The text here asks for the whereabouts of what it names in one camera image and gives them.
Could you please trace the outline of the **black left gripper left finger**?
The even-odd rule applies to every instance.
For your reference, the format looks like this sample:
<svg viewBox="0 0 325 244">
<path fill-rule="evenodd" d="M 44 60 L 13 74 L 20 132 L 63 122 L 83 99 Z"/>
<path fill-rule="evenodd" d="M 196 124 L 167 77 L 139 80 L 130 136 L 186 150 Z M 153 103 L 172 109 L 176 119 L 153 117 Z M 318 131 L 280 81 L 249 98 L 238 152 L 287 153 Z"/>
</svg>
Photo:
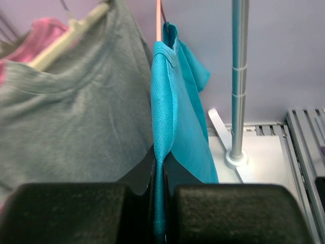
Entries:
<svg viewBox="0 0 325 244">
<path fill-rule="evenodd" d="M 116 182 L 21 185 L 1 212 L 1 243 L 154 243 L 155 157 Z"/>
</svg>

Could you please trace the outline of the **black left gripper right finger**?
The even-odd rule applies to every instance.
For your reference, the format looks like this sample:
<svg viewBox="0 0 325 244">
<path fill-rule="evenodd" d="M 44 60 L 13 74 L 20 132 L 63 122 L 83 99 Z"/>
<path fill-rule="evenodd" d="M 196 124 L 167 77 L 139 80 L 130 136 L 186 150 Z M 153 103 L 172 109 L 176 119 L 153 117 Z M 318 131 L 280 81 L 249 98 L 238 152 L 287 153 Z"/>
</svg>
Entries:
<svg viewBox="0 0 325 244">
<path fill-rule="evenodd" d="M 270 184 L 204 184 L 164 162 L 167 243 L 314 243 L 293 195 Z"/>
</svg>

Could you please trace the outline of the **teal t shirt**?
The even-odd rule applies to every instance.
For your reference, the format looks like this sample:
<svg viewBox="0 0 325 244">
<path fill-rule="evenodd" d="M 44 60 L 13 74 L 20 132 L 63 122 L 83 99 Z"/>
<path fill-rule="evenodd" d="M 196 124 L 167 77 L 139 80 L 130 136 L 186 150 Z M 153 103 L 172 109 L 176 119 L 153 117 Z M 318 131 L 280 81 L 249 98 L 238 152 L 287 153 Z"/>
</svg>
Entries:
<svg viewBox="0 0 325 244">
<path fill-rule="evenodd" d="M 177 27 L 168 23 L 162 41 L 153 46 L 151 113 L 156 159 L 153 232 L 158 243 L 166 233 L 163 164 L 168 153 L 203 183 L 218 183 L 209 147 L 205 112 L 199 93 L 209 71 L 179 39 Z"/>
</svg>

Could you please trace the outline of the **pink wire hanger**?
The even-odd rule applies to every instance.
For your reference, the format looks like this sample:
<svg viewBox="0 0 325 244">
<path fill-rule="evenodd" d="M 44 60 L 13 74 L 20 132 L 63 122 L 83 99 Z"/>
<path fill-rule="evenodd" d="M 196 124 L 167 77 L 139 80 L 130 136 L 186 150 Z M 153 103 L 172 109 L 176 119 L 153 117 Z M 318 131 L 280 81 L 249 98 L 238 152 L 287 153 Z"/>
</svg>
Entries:
<svg viewBox="0 0 325 244">
<path fill-rule="evenodd" d="M 162 27 L 161 27 L 162 20 L 164 21 L 166 31 L 169 32 L 168 22 L 167 22 L 166 15 L 164 12 L 162 0 L 156 0 L 156 41 L 163 40 Z"/>
</svg>

